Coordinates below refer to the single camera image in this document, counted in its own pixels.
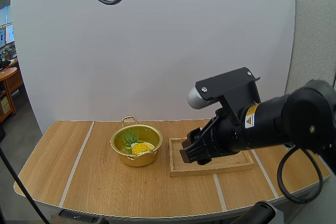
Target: yellow warning sticker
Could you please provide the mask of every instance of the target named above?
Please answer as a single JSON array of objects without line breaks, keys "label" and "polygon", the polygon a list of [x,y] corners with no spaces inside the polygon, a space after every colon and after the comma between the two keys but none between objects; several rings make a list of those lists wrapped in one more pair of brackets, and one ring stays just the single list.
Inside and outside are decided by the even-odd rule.
[{"label": "yellow warning sticker", "polygon": [[245,128],[246,129],[254,126],[254,115],[256,113],[258,106],[259,104],[253,105],[247,110],[246,116],[245,116]]},{"label": "yellow warning sticker", "polygon": [[253,105],[251,106],[247,112],[246,112],[246,115],[252,115],[254,113],[256,113],[256,110],[257,110],[257,107],[259,106],[259,104],[256,104],[256,105]]}]

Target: pot handle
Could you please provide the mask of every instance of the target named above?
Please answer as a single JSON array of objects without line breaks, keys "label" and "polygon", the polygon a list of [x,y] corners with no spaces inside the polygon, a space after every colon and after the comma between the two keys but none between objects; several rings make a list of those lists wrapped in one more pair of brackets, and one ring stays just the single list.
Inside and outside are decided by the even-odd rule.
[{"label": "pot handle", "polygon": [[135,157],[130,157],[130,156],[127,156],[127,157],[131,160],[137,160],[138,157],[141,157],[141,156],[144,156],[144,155],[152,155],[152,154],[154,154],[153,150],[149,150],[149,151],[145,151],[145,152],[140,152],[140,153],[136,154]]},{"label": "pot handle", "polygon": [[125,125],[125,120],[126,119],[129,119],[129,118],[132,118],[134,120],[135,123],[138,123],[137,122],[137,119],[135,118],[134,115],[128,115],[128,116],[125,116],[122,120],[121,120],[121,127],[124,127]]}]

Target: screw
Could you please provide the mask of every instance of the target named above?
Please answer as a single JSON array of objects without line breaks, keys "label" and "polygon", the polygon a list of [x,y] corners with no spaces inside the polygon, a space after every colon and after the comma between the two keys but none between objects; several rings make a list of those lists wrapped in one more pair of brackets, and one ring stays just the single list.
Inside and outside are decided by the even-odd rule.
[{"label": "screw", "polygon": [[315,126],[314,125],[310,126],[309,131],[311,134],[313,134],[315,132]]}]

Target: wooden table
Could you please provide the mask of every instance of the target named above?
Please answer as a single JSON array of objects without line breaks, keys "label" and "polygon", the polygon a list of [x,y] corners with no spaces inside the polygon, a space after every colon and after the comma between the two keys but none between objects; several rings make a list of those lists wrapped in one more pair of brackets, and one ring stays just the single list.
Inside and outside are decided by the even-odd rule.
[{"label": "wooden table", "polygon": [[13,93],[15,90],[17,90],[20,86],[24,84],[19,66],[19,61],[17,58],[14,59],[13,62],[9,64],[7,67],[0,70],[0,72],[12,67],[16,67],[17,72],[7,79],[8,89],[10,93]]},{"label": "wooden table", "polygon": [[[139,168],[123,164],[110,145],[120,122],[55,122],[19,177],[37,201],[119,220],[223,219],[241,214],[259,200],[275,205],[285,202],[276,181],[277,167],[287,153],[282,146],[249,151],[255,163],[250,170],[170,177],[169,138],[185,137],[207,121],[143,122],[162,132],[163,144],[156,161]],[[314,157],[327,179],[328,170]],[[283,178],[288,190],[296,194],[308,193],[318,181],[302,151],[288,159]],[[14,189],[22,195],[16,184]]]},{"label": "wooden table", "polygon": [[7,100],[10,106],[10,110],[8,110],[6,114],[0,115],[0,122],[3,122],[6,119],[6,117],[8,117],[11,113],[16,114],[16,109],[14,106],[11,92],[9,91],[8,81],[7,81],[8,78],[13,76],[16,72],[17,72],[17,68],[7,68],[5,70],[0,71],[0,81],[3,82],[1,86],[2,86],[2,89],[5,90],[5,92],[0,94],[0,98],[4,95],[7,96]]}]

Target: gold pot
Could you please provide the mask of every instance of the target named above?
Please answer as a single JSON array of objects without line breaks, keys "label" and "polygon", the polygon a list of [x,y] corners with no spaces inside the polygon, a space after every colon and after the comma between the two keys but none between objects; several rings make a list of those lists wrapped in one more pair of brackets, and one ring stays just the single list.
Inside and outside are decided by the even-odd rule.
[{"label": "gold pot", "polygon": [[[124,122],[126,119],[134,119],[134,124],[125,126]],[[122,152],[120,149],[124,145],[124,139],[122,138],[125,131],[131,130],[133,133],[138,132],[139,140],[148,142],[154,146],[154,149],[141,152],[136,155],[127,154]],[[124,117],[121,121],[121,128],[117,130],[111,137],[111,146],[118,153],[121,161],[125,164],[135,167],[145,166],[152,163],[157,156],[158,148],[162,144],[162,133],[155,127],[140,124],[137,122],[136,118],[132,115]]]}]

